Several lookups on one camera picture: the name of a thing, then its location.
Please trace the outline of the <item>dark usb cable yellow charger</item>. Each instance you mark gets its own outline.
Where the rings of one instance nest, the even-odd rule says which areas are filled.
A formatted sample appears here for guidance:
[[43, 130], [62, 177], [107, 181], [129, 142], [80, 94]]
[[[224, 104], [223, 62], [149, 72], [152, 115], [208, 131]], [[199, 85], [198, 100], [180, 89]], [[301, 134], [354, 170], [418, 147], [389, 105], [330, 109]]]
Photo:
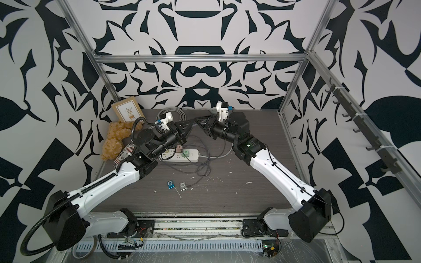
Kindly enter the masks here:
[[[212, 161], [212, 159], [210, 157], [206, 157], [206, 160], [204, 162], [193, 162], [189, 157], [185, 156], [185, 159], [187, 160], [187, 164], [180, 164], [179, 166], [183, 167], [183, 166], [190, 166], [190, 165], [194, 165], [196, 167], [195, 173], [198, 177], [198, 180], [190, 185], [186, 185], [186, 188], [192, 188], [193, 186], [195, 186], [196, 184], [198, 184], [202, 179], [206, 178], [207, 176], [209, 176], [212, 172], [211, 166], [210, 166], [210, 162]], [[176, 172], [180, 172], [183, 174], [189, 174], [190, 172], [186, 172], [183, 170], [180, 170], [178, 168], [176, 168], [176, 164], [174, 164], [174, 161], [171, 162], [163, 162], [162, 164], [164, 164], [167, 167], [170, 167], [171, 169], [175, 170]]]

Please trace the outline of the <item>dark usb cable green charger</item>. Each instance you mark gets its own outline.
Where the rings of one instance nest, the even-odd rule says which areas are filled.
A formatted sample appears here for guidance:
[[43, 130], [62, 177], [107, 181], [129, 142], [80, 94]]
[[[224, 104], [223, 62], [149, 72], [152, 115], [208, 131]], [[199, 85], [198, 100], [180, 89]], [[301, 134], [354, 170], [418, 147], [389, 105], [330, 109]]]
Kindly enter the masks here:
[[198, 140], [198, 146], [197, 147], [199, 147], [199, 148], [203, 148], [205, 151], [206, 151], [206, 153], [205, 153], [205, 155], [204, 156], [202, 156], [202, 157], [204, 157], [206, 160], [204, 161], [204, 162], [202, 162], [202, 163], [198, 163], [198, 164], [196, 164], [196, 166], [197, 166], [197, 170], [196, 170], [196, 173], [197, 173], [197, 175], [198, 176], [201, 176], [201, 177], [206, 177], [206, 176], [209, 176], [210, 175], [210, 173], [211, 173], [211, 165], [210, 165], [210, 162], [211, 162], [211, 159], [210, 159], [210, 151], [209, 151], [209, 148], [208, 148], [208, 146], [205, 144], [205, 142], [200, 138], [200, 137], [198, 137], [197, 135], [194, 135], [194, 132], [193, 132], [193, 130], [195, 129], [195, 127], [196, 126], [198, 126], [197, 124], [193, 127], [193, 129], [192, 129], [192, 131], [191, 131], [191, 133], [190, 133], [190, 135], [188, 136], [188, 138], [186, 138], [187, 139], [187, 143], [186, 144], [193, 144], [193, 140]]

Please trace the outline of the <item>blue mp3 player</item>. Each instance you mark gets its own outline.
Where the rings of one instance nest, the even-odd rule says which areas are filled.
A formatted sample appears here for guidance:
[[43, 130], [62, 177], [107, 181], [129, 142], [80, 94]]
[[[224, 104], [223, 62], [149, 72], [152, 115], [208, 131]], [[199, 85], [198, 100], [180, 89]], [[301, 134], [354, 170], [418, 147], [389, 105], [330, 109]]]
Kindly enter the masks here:
[[168, 189], [169, 189], [169, 190], [171, 190], [171, 189], [175, 188], [175, 185], [174, 185], [173, 180], [168, 181], [168, 182], [167, 182], [167, 186], [168, 186]]

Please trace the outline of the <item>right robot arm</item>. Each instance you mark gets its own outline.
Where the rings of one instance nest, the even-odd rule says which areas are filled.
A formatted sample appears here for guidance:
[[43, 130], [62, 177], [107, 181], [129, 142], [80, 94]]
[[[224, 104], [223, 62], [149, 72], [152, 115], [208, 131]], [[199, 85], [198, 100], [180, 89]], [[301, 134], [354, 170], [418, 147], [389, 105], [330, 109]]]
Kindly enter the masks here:
[[314, 189], [300, 180], [270, 152], [268, 144], [250, 132], [250, 123], [242, 112], [234, 112], [226, 119], [218, 115], [196, 117], [195, 122], [211, 138], [232, 143], [235, 155], [264, 175], [289, 201], [293, 211], [285, 215], [276, 209], [263, 213], [263, 221], [271, 230], [289, 228], [304, 242], [310, 243], [332, 219], [332, 196], [324, 188]]

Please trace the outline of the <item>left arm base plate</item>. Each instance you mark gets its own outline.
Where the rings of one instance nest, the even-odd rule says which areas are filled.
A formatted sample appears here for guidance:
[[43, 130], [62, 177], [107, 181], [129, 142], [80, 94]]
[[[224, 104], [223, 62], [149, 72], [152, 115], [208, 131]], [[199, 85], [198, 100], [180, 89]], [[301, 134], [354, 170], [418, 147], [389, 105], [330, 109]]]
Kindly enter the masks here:
[[122, 232], [110, 232], [106, 234], [107, 238], [145, 238], [152, 235], [155, 230], [154, 220], [138, 220], [136, 223], [130, 221]]

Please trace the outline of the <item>pink usb charger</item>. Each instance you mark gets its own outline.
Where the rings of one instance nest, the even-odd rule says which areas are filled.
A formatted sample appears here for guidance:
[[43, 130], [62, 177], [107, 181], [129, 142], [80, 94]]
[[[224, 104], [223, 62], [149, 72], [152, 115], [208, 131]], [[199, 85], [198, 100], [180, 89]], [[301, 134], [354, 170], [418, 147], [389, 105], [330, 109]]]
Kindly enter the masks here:
[[175, 152], [177, 153], [183, 152], [183, 147], [181, 145], [177, 145]]

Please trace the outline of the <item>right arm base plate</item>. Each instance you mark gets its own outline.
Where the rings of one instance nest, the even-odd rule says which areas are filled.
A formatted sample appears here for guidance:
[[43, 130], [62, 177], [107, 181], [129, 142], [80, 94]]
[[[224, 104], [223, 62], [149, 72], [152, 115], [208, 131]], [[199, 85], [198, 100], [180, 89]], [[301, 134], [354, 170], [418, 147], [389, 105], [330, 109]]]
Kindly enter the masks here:
[[241, 234], [245, 238], [252, 237], [287, 237], [288, 230], [272, 230], [263, 220], [243, 219]]

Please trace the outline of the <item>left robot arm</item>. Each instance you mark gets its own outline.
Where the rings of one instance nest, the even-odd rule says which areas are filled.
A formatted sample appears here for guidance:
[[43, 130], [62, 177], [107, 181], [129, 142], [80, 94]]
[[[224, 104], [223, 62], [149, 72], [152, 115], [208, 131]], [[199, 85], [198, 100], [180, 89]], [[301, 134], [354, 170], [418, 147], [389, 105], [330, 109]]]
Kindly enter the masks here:
[[[24, 237], [20, 252], [24, 256], [37, 255], [56, 248], [65, 251], [88, 236], [107, 232], [122, 232], [133, 228], [135, 220], [128, 211], [104, 214], [100, 219], [92, 219], [90, 212], [119, 190], [150, 174], [158, 165], [157, 158], [166, 150], [183, 145], [187, 141], [194, 120], [167, 123], [167, 131], [158, 137], [151, 129], [136, 131], [137, 124], [145, 121], [137, 118], [130, 132], [134, 151], [120, 161], [117, 167], [102, 178], [69, 193], [58, 191], [50, 197], [47, 212]], [[30, 250], [29, 241], [35, 232], [43, 227], [52, 243], [45, 247]]]

